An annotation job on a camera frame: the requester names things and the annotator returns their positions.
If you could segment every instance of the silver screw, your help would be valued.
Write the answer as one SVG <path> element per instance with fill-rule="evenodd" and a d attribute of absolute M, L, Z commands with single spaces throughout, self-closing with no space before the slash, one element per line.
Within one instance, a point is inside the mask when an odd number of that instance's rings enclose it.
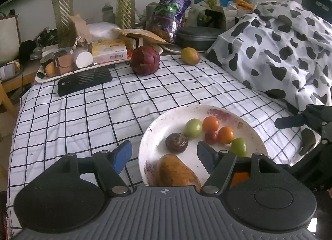
<path fill-rule="evenodd" d="M 208 194 L 214 194 L 217 193 L 219 189 L 214 185 L 206 185 L 205 187 L 203 187 L 203 191 Z"/>
<path fill-rule="evenodd" d="M 128 188 L 124 185 L 116 185 L 112 188 L 112 192 L 115 194 L 124 194 L 128 191 Z"/>

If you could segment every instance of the crosshair logo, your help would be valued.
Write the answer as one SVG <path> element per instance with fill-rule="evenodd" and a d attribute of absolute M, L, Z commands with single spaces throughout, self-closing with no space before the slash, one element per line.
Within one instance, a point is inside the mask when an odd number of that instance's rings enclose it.
<path fill-rule="evenodd" d="M 163 193 L 163 194 L 167 194 L 168 192 L 170 192 L 168 189 L 163 189 L 162 191 L 161 191 L 161 193 Z"/>

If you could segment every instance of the green tomato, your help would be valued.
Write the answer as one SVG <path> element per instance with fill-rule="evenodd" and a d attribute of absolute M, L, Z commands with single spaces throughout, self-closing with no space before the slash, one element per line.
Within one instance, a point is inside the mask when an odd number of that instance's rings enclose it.
<path fill-rule="evenodd" d="M 202 132 L 202 122 L 196 118 L 190 119 L 185 126 L 184 136 L 188 138 L 196 138 Z"/>
<path fill-rule="evenodd" d="M 247 145 L 242 138 L 236 138 L 233 140 L 230 147 L 230 151 L 235 153 L 238 157 L 245 158 L 247 155 Z"/>

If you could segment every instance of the brown leather case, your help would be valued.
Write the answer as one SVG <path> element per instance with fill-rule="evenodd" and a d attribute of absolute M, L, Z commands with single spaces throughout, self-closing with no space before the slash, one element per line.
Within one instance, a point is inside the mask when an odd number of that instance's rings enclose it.
<path fill-rule="evenodd" d="M 57 76 L 75 70 L 73 54 L 60 56 L 54 60 L 55 73 Z"/>

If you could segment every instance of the dark storage box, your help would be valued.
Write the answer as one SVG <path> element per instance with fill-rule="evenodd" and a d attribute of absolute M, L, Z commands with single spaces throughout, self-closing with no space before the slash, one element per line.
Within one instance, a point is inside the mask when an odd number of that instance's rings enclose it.
<path fill-rule="evenodd" d="M 197 51 L 207 51 L 223 31 L 212 27 L 179 27 L 176 44 L 182 48 L 192 47 Z"/>

